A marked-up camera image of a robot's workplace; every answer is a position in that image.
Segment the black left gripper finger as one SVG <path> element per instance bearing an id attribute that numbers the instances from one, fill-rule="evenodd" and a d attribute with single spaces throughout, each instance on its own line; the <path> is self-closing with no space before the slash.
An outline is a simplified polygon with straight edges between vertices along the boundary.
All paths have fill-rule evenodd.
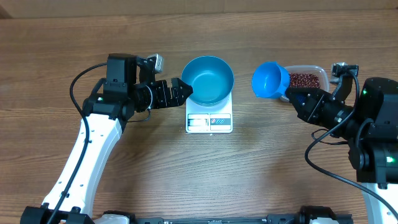
<path id="1" fill-rule="evenodd" d="M 172 96 L 189 97 L 193 93 L 192 86 L 186 84 L 179 78 L 172 78 Z"/>
<path id="2" fill-rule="evenodd" d="M 178 93 L 173 93 L 172 94 L 172 106 L 182 106 L 187 98 L 190 96 L 190 93 L 188 94 L 178 94 Z"/>

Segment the blue plastic measuring scoop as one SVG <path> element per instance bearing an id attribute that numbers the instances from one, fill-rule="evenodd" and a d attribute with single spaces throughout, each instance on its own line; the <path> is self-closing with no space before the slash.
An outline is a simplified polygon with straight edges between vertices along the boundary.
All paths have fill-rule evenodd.
<path id="1" fill-rule="evenodd" d="M 289 85 L 289 72 L 277 62 L 263 63 L 252 76 L 252 90 L 258 98 L 277 99 L 285 96 Z"/>

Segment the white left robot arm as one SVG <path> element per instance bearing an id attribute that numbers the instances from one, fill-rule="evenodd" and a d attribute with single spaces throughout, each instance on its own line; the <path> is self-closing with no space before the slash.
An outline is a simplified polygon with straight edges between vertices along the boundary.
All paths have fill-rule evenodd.
<path id="1" fill-rule="evenodd" d="M 93 223 L 93 204 L 104 167 L 134 113 L 182 106 L 193 88 L 179 78 L 172 85 L 155 76 L 163 71 L 159 54 L 142 58 L 109 54 L 106 76 L 79 105 L 81 126 L 57 183 L 41 206 L 26 207 L 21 223 Z"/>

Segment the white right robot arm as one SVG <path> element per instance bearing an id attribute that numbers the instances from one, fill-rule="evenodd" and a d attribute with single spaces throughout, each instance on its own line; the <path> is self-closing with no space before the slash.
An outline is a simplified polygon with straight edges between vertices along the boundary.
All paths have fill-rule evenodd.
<path id="1" fill-rule="evenodd" d="M 325 128 L 349 146 L 349 161 L 356 171 L 353 182 L 314 164 L 309 153 L 324 138 L 306 149 L 304 158 L 315 170 L 363 191 L 370 223 L 397 222 L 397 82 L 368 78 L 356 89 L 353 106 L 344 103 L 356 77 L 342 77 L 334 93 L 314 87 L 284 89 L 306 123 Z"/>

